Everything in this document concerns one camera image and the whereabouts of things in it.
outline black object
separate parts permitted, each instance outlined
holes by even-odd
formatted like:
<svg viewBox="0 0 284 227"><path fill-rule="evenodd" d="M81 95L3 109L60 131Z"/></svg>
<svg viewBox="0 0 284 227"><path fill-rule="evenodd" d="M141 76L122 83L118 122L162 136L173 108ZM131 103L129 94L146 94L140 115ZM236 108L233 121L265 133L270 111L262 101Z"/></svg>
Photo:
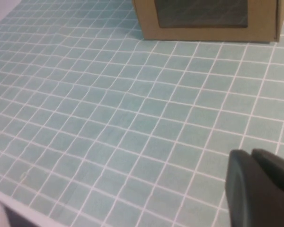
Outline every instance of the black object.
<svg viewBox="0 0 284 227"><path fill-rule="evenodd" d="M225 190L232 227L284 227L284 159L231 151Z"/></svg>

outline white surface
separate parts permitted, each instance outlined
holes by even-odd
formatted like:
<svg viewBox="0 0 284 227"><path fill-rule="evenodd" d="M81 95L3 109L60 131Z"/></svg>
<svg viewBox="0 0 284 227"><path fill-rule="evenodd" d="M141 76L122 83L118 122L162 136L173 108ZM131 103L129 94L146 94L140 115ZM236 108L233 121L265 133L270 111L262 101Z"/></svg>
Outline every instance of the white surface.
<svg viewBox="0 0 284 227"><path fill-rule="evenodd" d="M9 207L10 209L17 212L19 215L25 217L27 220L35 223L39 227L65 227L59 223L54 222L52 219L46 217L45 215L30 209L28 206L17 202L16 200L12 199L11 197L1 192L0 192L0 202L4 204L6 207ZM5 225L1 225L0 227L9 227L9 225L6 225L6 222L1 222L1 224Z"/></svg>
<svg viewBox="0 0 284 227"><path fill-rule="evenodd" d="M21 0L0 0L0 21L20 2Z"/></svg>

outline tiled surface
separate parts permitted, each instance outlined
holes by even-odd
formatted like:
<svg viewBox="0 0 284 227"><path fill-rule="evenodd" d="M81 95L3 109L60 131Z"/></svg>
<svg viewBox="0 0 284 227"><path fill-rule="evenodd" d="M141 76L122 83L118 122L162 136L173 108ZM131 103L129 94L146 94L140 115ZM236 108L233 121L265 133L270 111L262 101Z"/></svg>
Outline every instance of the tiled surface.
<svg viewBox="0 0 284 227"><path fill-rule="evenodd" d="M284 157L278 44L143 41L130 0L0 22L0 191L66 226L227 227L231 149Z"/></svg>

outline clear plastic window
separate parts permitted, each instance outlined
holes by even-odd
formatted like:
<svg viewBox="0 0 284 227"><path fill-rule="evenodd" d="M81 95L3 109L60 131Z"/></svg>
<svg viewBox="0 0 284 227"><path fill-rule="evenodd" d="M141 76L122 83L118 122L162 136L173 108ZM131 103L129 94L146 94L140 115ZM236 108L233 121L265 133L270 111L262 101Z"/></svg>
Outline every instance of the clear plastic window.
<svg viewBox="0 0 284 227"><path fill-rule="evenodd" d="M155 0L160 27L247 27L248 0Z"/></svg>

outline cardboard box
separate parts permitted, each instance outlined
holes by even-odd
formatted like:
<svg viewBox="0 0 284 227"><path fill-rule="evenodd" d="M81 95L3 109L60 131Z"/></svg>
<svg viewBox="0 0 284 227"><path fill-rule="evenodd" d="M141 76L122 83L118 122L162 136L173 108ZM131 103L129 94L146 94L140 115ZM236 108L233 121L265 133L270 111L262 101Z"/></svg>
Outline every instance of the cardboard box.
<svg viewBox="0 0 284 227"><path fill-rule="evenodd" d="M279 41L284 0L132 0L145 39Z"/></svg>

